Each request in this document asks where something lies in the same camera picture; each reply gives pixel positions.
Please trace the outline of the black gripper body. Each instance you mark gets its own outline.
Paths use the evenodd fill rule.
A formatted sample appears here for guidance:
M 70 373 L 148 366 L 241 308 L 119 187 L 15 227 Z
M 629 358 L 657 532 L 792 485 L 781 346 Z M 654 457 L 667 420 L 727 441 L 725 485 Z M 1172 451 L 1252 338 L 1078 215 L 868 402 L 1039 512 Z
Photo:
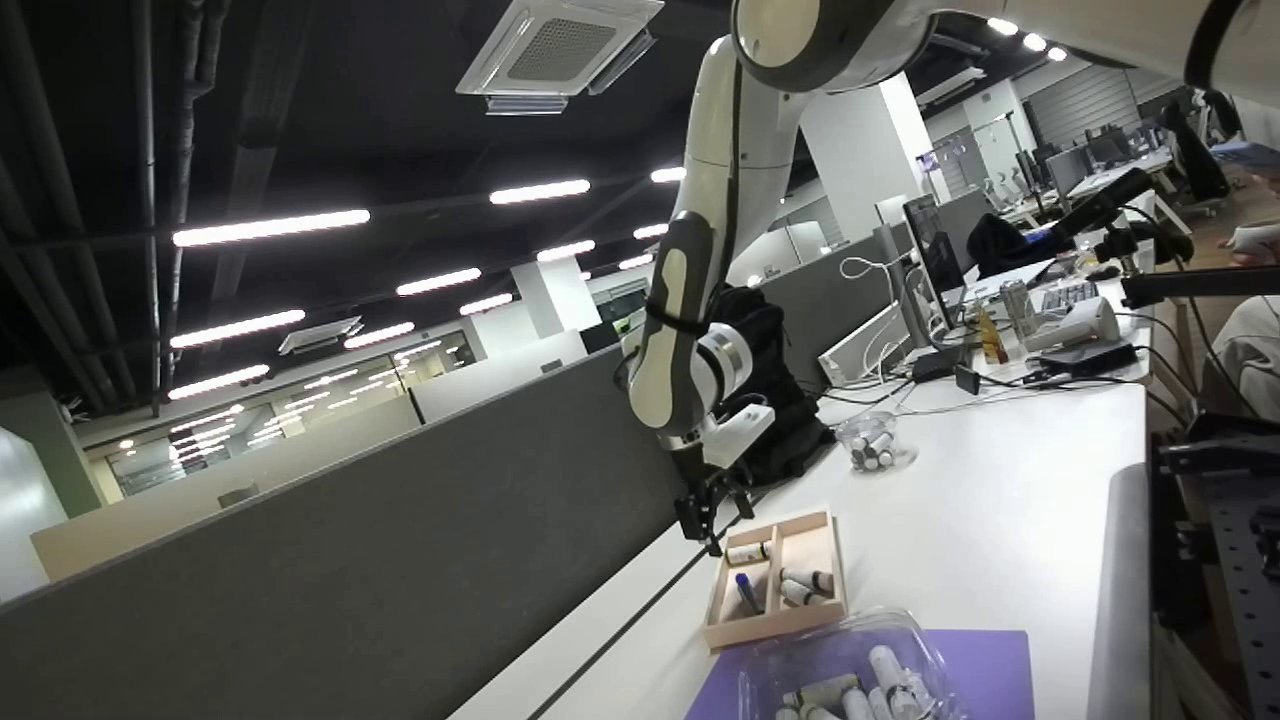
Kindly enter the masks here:
M 714 541 L 718 536 L 718 512 L 725 505 L 737 505 L 740 512 L 751 512 L 751 492 L 740 485 L 702 485 L 675 505 L 679 532 L 689 541 Z

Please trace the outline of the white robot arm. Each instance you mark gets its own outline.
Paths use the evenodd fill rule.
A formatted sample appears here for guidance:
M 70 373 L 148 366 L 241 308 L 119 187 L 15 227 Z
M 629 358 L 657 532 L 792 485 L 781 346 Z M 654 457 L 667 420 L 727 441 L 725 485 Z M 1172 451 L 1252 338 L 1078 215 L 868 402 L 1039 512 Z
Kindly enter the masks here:
M 785 199 L 800 114 L 903 71 L 946 15 L 1011 19 L 1091 59 L 1280 100 L 1280 0 L 734 0 L 698 71 L 686 181 L 629 356 L 632 414 L 675 457 L 702 457 L 675 516 L 710 553 L 721 553 L 718 478 L 777 428 L 767 398 L 737 402 L 761 342 L 714 314 L 737 246 Z

